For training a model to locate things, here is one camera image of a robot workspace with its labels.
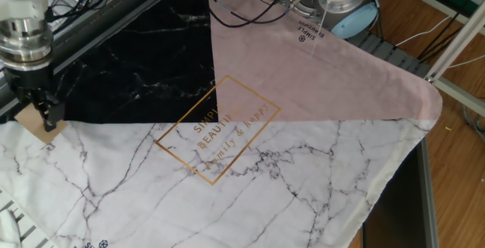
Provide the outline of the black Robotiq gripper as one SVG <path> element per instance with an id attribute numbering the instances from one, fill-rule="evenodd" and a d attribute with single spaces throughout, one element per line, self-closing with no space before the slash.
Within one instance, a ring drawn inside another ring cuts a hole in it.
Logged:
<path id="1" fill-rule="evenodd" d="M 34 71 L 4 70 L 6 80 L 13 94 L 23 105 L 33 104 L 35 108 L 42 104 L 42 119 L 45 131 L 52 131 L 64 118 L 64 103 L 57 102 L 52 93 L 53 70 L 44 67 Z"/>

